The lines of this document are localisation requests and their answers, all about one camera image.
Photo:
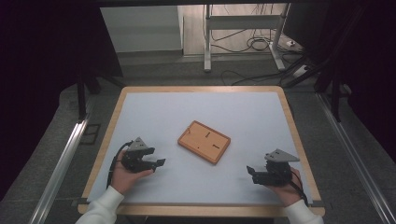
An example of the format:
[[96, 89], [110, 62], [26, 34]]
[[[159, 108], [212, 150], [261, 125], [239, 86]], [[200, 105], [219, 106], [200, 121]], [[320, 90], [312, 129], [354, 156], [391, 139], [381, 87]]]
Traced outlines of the aluminium rail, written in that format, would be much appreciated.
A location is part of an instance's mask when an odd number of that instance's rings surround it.
[[60, 186], [64, 181], [64, 177], [71, 164], [71, 161], [73, 160], [79, 141], [87, 127], [87, 124], [88, 120], [84, 119], [75, 125], [28, 224], [45, 223], [45, 220], [54, 203]]
[[346, 156], [351, 162], [359, 180], [361, 181], [363, 188], [368, 194], [375, 211], [378, 213], [383, 224], [396, 224], [396, 216], [391, 211], [388, 201], [382, 193], [380, 187], [377, 185], [369, 170], [363, 163], [361, 156], [359, 155], [354, 143], [350, 140], [344, 126], [338, 121], [331, 111], [331, 103], [326, 98], [325, 93], [316, 94], [318, 101], [326, 114], [326, 117], [332, 128], [339, 139], [342, 147], [346, 151]]

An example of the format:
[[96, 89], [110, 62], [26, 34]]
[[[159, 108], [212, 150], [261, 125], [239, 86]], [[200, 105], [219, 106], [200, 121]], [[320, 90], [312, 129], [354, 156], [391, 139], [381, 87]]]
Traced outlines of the white table mat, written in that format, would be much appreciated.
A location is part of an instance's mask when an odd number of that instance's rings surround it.
[[[177, 142], [193, 121], [230, 137], [231, 144], [212, 164]], [[140, 179], [128, 203], [273, 204], [278, 197], [252, 181], [247, 168], [265, 166], [265, 155], [297, 152], [278, 95], [274, 92], [142, 92], [127, 94], [100, 172], [89, 194], [106, 190], [113, 157], [126, 142], [141, 138], [155, 151], [149, 159], [164, 166]]]

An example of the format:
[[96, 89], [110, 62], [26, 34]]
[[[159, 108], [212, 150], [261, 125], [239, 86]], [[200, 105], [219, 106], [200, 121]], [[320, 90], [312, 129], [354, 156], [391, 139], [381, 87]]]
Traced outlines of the person's left hand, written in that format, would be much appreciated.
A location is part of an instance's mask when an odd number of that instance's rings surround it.
[[113, 189], [122, 195], [127, 193], [139, 179], [153, 174], [152, 170], [146, 170], [137, 174], [128, 171], [121, 164], [121, 159], [124, 153], [125, 151], [122, 150], [116, 159], [110, 184]]

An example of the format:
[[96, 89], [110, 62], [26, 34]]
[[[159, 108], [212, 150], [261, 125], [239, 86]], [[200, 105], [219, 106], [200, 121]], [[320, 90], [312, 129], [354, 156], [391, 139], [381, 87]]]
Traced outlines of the dark curtain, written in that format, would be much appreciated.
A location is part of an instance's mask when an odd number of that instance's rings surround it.
[[59, 106], [84, 80], [119, 76], [97, 0], [0, 0], [0, 201]]
[[339, 39], [353, 9], [365, 9], [337, 58], [348, 103], [379, 144], [396, 161], [396, 0], [330, 0], [321, 32], [324, 53]]

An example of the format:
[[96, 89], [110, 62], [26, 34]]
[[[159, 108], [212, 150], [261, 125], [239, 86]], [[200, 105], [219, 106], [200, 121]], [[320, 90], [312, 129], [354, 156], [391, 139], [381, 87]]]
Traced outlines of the white panel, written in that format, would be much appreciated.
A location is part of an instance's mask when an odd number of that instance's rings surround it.
[[116, 52], [182, 49], [177, 6], [100, 10]]

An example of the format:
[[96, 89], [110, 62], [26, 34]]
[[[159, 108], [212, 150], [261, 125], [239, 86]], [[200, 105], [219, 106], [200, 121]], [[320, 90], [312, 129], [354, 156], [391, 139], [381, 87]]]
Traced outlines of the person's right hand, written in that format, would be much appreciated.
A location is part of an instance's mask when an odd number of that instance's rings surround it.
[[[300, 178], [300, 173], [297, 169], [293, 167], [290, 168], [292, 171], [292, 183], [299, 189], [302, 188], [302, 182]], [[269, 187], [279, 198], [285, 207], [288, 207], [294, 203], [299, 202], [302, 199], [301, 194], [298, 190], [291, 184], [285, 185], [283, 187]]]

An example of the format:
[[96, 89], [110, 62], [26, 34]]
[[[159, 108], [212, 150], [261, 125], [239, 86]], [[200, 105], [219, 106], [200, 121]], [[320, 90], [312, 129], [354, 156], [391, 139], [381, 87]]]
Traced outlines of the orange wooden board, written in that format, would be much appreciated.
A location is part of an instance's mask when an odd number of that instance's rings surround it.
[[177, 143], [199, 157], [217, 164], [231, 143], [231, 138], [194, 120]]

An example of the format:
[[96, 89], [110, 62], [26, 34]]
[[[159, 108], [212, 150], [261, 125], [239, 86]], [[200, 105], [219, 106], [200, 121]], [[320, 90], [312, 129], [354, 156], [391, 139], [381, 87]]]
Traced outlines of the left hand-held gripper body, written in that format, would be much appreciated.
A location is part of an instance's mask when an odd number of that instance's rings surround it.
[[146, 148], [149, 147], [140, 137], [137, 137], [123, 154], [121, 164], [134, 174], [146, 171], [146, 161], [143, 160], [146, 156], [143, 155], [143, 150]]

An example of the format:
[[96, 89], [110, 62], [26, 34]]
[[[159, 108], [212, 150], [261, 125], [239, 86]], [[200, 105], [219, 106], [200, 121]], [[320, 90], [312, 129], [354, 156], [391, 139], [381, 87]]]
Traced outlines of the white metal stand frame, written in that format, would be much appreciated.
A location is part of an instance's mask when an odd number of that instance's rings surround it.
[[290, 3], [287, 3], [279, 15], [238, 15], [238, 16], [212, 16], [212, 6], [205, 5], [205, 51], [204, 71], [211, 71], [211, 46], [209, 35], [213, 30], [245, 30], [245, 29], [275, 29], [275, 37], [269, 42], [268, 47], [279, 71], [286, 67], [278, 50], [278, 43], [288, 15]]

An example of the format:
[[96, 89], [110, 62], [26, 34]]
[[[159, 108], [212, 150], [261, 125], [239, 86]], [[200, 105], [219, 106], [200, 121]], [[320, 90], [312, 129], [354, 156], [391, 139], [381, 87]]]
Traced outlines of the white power strip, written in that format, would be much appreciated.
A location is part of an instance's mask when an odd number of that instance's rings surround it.
[[293, 76], [294, 77], [299, 77], [299, 76], [303, 75], [305, 72], [307, 72], [308, 70], [309, 70], [309, 66], [308, 65], [302, 65], [300, 68], [298, 68], [293, 73]]

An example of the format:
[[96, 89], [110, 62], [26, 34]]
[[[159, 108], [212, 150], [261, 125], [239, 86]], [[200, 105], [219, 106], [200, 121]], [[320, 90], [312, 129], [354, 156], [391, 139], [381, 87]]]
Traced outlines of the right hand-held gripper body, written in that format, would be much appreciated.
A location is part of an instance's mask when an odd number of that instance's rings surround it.
[[292, 180], [290, 163], [300, 159], [278, 148], [267, 153], [264, 158], [266, 159], [264, 184], [274, 187], [283, 187], [289, 184]]

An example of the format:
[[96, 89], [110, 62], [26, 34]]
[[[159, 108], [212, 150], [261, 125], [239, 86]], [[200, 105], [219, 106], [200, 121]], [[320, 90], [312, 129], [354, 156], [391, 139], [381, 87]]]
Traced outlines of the black stand leg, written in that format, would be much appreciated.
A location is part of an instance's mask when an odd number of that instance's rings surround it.
[[78, 73], [78, 122], [81, 123], [86, 117], [85, 86], [82, 74]]
[[337, 122], [340, 122], [340, 116], [339, 116], [339, 98], [340, 98], [340, 81], [335, 78], [332, 81], [332, 101], [331, 101], [331, 106], [332, 106], [332, 115], [335, 118]]

